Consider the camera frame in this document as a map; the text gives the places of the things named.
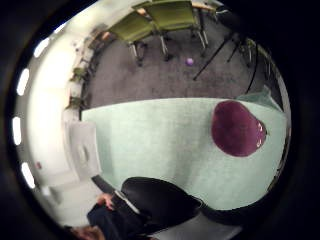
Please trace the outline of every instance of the ceiling light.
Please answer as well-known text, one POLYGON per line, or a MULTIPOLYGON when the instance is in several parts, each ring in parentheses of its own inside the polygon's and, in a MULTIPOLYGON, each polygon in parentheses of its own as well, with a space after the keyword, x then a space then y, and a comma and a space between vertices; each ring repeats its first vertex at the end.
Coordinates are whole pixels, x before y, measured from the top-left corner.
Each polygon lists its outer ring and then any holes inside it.
POLYGON ((50 39, 46 38, 44 40, 42 40, 38 46, 35 48, 34 52, 33 52, 33 56, 34 57, 39 57, 40 54, 43 52, 43 50, 49 45, 50 39))
POLYGON ((29 168, 29 165, 28 163, 22 163, 21 165, 21 171, 22 171, 22 174, 24 176, 24 179, 26 180, 28 186, 31 188, 31 189, 34 189, 36 187, 35 183, 34 183, 34 178, 32 176, 32 173, 30 171, 30 168, 29 168))
POLYGON ((20 128, 20 118, 14 117, 12 119, 12 131, 13 131, 13 141, 16 145, 21 143, 21 128, 20 128))
POLYGON ((22 96, 24 94, 24 90, 25 90, 25 88, 27 86, 28 80, 29 80, 29 69, 25 68, 21 72, 19 83, 18 83, 18 86, 17 86, 18 95, 22 96))

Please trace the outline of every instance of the maroon cushion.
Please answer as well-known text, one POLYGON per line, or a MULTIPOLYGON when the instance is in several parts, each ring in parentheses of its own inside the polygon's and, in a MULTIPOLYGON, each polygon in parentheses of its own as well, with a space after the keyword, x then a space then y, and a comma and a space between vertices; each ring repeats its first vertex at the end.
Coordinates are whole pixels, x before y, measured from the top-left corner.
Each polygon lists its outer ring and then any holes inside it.
POLYGON ((232 100, 220 102, 214 109, 211 133, 215 144, 235 157, 254 153, 266 138, 263 123, 241 103, 232 100))

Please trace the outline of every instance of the purple ball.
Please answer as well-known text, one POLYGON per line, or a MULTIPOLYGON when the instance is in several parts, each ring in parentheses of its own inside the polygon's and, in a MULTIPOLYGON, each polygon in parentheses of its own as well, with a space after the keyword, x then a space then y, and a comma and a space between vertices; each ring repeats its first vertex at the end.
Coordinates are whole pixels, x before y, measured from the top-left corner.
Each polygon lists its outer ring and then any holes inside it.
POLYGON ((193 65, 193 59, 192 58, 187 58, 187 60, 186 60, 186 64, 188 65, 188 66, 192 66, 193 65))

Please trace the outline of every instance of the table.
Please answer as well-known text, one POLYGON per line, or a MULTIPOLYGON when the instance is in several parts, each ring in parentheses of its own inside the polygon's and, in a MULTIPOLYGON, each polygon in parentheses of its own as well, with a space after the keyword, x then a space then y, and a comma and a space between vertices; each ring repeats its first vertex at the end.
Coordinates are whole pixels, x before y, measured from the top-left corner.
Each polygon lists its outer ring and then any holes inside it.
POLYGON ((170 181, 210 207, 243 207, 266 194, 286 138, 283 112, 242 102, 267 128, 264 145, 248 157, 232 157, 212 141, 214 106, 224 99, 156 99, 82 112, 97 127, 102 176, 120 188, 132 176, 170 181))

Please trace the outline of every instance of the gray carpet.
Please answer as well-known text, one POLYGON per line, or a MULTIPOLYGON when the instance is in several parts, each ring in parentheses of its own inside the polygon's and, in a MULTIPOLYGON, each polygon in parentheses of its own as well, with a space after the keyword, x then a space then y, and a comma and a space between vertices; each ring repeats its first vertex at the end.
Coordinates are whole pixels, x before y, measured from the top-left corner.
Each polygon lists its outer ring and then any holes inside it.
MULTIPOLYGON (((169 34, 171 40, 166 41, 167 47, 174 55, 169 62, 163 61, 160 39, 157 36, 146 38, 144 41, 148 47, 144 52, 142 67, 135 64, 125 43, 116 40, 108 44, 99 56, 96 74, 88 86, 88 107, 157 98, 236 98, 244 94, 254 69, 246 66, 239 51, 230 63, 226 62, 235 46, 232 41, 225 45, 197 81, 192 80, 229 33, 223 25, 207 17, 205 26, 210 48, 204 58, 200 57, 199 38, 191 38, 188 30, 169 34), (194 59, 193 66, 186 66, 185 60, 188 57, 194 59)), ((273 77, 266 80, 264 64, 259 58, 250 92, 262 90, 264 84, 282 106, 276 81, 273 77)))

